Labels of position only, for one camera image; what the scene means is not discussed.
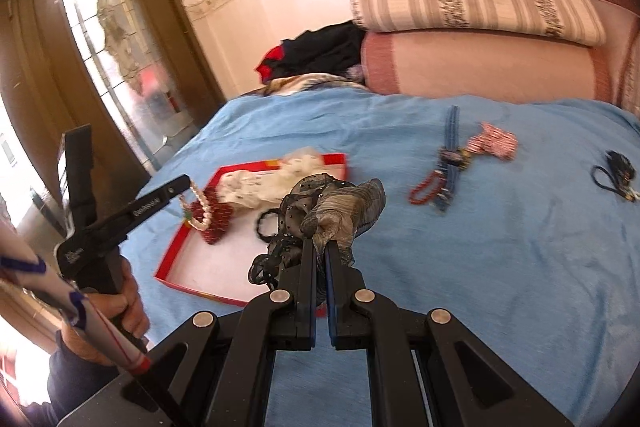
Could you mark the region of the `person left hand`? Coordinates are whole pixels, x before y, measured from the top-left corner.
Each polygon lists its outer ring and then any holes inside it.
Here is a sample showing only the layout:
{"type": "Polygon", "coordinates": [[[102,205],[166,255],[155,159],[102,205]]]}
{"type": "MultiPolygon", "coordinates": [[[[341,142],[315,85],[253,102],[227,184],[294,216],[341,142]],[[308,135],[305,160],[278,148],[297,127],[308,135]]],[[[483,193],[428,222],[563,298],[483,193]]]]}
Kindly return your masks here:
{"type": "MultiPolygon", "coordinates": [[[[124,257],[119,257],[119,260],[122,262],[122,291],[117,295],[89,294],[88,299],[104,317],[120,317],[125,331],[136,339],[142,339],[150,328],[149,317],[144,312],[138,283],[132,275],[129,261],[124,257]]],[[[66,323],[62,325],[61,338],[64,345],[81,360],[114,366],[109,358],[89,345],[66,323]]]]}

